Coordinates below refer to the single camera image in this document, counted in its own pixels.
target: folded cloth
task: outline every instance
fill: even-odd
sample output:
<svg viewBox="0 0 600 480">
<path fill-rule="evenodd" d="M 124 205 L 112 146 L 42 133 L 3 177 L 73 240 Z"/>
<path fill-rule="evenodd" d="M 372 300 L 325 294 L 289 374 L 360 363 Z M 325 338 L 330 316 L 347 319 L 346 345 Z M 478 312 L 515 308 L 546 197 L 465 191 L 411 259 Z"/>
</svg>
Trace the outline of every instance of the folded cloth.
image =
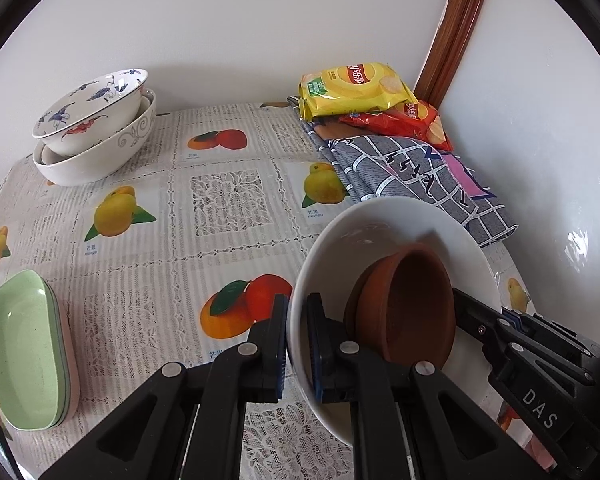
<svg viewBox="0 0 600 480">
<path fill-rule="evenodd" d="M 376 196 L 419 198 L 444 210 L 480 247 L 504 240 L 518 227 L 504 204 L 483 186 L 460 158 L 406 137 L 360 135 L 325 142 L 317 123 L 300 116 L 298 99 L 288 98 L 318 152 L 334 167 L 353 200 Z"/>
</svg>

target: floral bowl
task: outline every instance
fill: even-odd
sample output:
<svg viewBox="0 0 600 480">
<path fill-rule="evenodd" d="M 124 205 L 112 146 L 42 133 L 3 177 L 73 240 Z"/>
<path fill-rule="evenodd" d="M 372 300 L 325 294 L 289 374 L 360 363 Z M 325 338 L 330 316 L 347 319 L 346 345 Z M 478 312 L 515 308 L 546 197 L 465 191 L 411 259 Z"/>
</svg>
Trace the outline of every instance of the floral bowl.
<svg viewBox="0 0 600 480">
<path fill-rule="evenodd" d="M 95 182 L 110 175 L 134 156 L 149 137 L 154 123 L 155 93 L 142 88 L 140 109 L 129 126 L 88 150 L 55 164 L 42 162 L 42 152 L 49 147 L 40 140 L 33 152 L 33 162 L 47 180 L 59 186 Z"/>
<path fill-rule="evenodd" d="M 58 155 L 77 155 L 127 126 L 140 106 L 147 71 L 121 70 L 84 83 L 36 121 L 33 137 Z"/>
</svg>

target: stacked bowls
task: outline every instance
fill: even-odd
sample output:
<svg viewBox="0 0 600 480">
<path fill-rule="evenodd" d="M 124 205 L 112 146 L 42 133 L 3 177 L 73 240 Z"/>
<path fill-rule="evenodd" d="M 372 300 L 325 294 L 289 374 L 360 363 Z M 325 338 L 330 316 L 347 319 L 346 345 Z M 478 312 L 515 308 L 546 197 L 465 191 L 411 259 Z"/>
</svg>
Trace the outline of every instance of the stacked bowls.
<svg viewBox="0 0 600 480">
<path fill-rule="evenodd" d="M 132 68 L 100 76 L 51 105 L 32 133 L 40 172 L 60 186 L 79 186 L 105 178 L 135 155 L 155 121 L 147 75 Z"/>
<path fill-rule="evenodd" d="M 46 430 L 73 416 L 79 398 L 66 312 L 23 270 L 0 286 L 0 410 L 17 430 Z"/>
</svg>

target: brown wooden door frame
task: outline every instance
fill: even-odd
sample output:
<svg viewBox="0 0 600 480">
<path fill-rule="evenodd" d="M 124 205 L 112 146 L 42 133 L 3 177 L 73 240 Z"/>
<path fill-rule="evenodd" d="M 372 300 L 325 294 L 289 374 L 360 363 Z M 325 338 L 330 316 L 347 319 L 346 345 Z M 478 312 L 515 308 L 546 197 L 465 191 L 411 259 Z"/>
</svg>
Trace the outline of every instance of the brown wooden door frame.
<svg viewBox="0 0 600 480">
<path fill-rule="evenodd" d="M 436 108 L 460 65 L 484 0 L 448 0 L 445 15 L 415 87 L 418 99 Z"/>
</svg>

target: white bowl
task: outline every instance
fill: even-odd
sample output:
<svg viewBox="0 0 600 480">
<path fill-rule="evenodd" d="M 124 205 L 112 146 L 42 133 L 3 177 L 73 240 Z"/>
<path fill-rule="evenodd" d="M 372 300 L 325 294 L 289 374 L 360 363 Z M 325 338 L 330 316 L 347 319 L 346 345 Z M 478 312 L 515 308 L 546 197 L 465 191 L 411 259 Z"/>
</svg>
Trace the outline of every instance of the white bowl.
<svg viewBox="0 0 600 480">
<path fill-rule="evenodd" d="M 58 155 L 77 155 L 129 124 L 140 106 L 148 73 L 132 68 L 100 76 L 56 101 L 32 135 Z"/>
<path fill-rule="evenodd" d="M 349 404 L 322 404 L 315 398 L 303 303 L 311 292 L 320 292 L 326 316 L 342 320 L 360 274 L 371 263 L 395 253 L 400 245 L 414 241 L 427 244 L 438 254 L 454 287 L 501 312 L 500 295 L 480 247 L 456 220 L 435 206 L 389 196 L 356 204 L 333 219 L 300 270 L 288 314 L 287 341 L 307 403 L 318 420 L 349 446 L 353 444 Z M 481 402 L 488 392 L 490 366 L 481 345 L 460 329 L 443 371 L 475 402 Z"/>
<path fill-rule="evenodd" d="M 40 141 L 33 152 L 33 162 L 38 171 L 59 186 L 80 186 L 110 175 L 134 156 L 147 140 L 155 122 L 155 94 L 142 89 L 138 117 L 129 126 L 103 140 L 85 152 L 55 164 L 44 164 Z"/>
</svg>

